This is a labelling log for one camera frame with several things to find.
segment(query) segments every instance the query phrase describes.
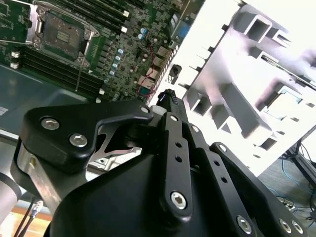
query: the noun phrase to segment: red wire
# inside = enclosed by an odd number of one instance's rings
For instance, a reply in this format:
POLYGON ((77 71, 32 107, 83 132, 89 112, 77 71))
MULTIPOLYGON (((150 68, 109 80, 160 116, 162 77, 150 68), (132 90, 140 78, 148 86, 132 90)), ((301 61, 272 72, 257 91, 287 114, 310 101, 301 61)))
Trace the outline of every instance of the red wire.
POLYGON ((140 83, 140 85, 139 85, 139 87, 138 87, 138 89, 137 89, 137 94, 138 94, 138 95, 146 96, 146 97, 149 96, 149 95, 151 95, 151 94, 154 94, 154 93, 156 92, 156 90, 152 91, 153 88, 155 87, 155 86, 154 86, 148 94, 143 95, 143 94, 140 93, 140 89, 141 89, 141 87, 142 87, 142 84, 145 82, 146 79, 148 79, 148 78, 150 77, 151 74, 154 73, 154 51, 153 51, 153 49, 152 49, 152 47, 151 47, 150 45, 148 46, 148 48, 150 49, 151 55, 152 55, 152 71, 151 71, 148 75, 145 76, 145 78, 142 80, 142 82, 140 83))

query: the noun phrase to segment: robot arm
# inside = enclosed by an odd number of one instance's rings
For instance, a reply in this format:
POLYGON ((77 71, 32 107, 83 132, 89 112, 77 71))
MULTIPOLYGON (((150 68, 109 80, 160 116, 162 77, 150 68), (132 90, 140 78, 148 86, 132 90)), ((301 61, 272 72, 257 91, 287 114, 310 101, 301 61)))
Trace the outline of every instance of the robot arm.
POLYGON ((11 173, 53 213, 51 237, 308 236, 228 147, 207 145, 172 91, 152 110, 128 101, 29 111, 11 173), (87 182, 90 160, 133 147, 141 155, 87 182))

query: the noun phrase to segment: circuit board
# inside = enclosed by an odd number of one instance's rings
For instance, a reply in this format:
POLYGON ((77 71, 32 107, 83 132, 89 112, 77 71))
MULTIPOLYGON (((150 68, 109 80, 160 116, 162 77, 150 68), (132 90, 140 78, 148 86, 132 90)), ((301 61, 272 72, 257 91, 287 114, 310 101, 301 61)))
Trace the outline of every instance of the circuit board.
POLYGON ((0 63, 91 101, 145 100, 202 3, 0 0, 0 63))

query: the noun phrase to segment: blue cable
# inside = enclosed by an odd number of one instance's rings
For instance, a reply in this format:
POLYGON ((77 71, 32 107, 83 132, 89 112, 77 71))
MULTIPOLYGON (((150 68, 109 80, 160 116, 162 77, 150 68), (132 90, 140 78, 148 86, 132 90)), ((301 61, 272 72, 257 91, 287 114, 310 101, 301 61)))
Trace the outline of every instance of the blue cable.
POLYGON ((292 177, 290 177, 287 173, 286 173, 286 171, 285 171, 285 168, 284 168, 284 160, 282 160, 282 171, 283 171, 283 173, 285 174, 285 176, 287 177, 287 178, 289 178, 290 180, 292 180, 294 183, 296 183, 299 187, 301 187, 301 189, 303 189, 305 192, 307 192, 307 193, 309 193, 309 194, 313 194, 313 193, 311 193, 309 190, 307 190, 307 189, 305 189, 302 185, 300 185, 295 179, 293 179, 292 177))
POLYGON ((268 189, 270 189, 270 190, 272 190, 273 192, 275 192, 275 194, 278 196, 278 197, 280 197, 281 195, 277 192, 277 191, 275 191, 274 189, 272 189, 272 188, 269 188, 269 187, 267 187, 268 189))

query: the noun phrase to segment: floor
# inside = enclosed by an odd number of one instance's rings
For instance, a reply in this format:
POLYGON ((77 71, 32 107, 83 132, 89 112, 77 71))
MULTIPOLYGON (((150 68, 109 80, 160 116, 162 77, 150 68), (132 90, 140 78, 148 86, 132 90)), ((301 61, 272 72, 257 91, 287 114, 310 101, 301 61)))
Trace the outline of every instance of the floor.
POLYGON ((308 228, 310 237, 316 236, 316 223, 306 220, 310 216, 309 199, 312 190, 309 188, 309 183, 298 170, 298 168, 289 161, 284 161, 285 173, 295 180, 287 177, 282 170, 282 160, 278 159, 264 173, 259 176, 259 179, 271 190, 275 196, 282 196, 291 199, 295 206, 299 209, 294 215, 308 228))

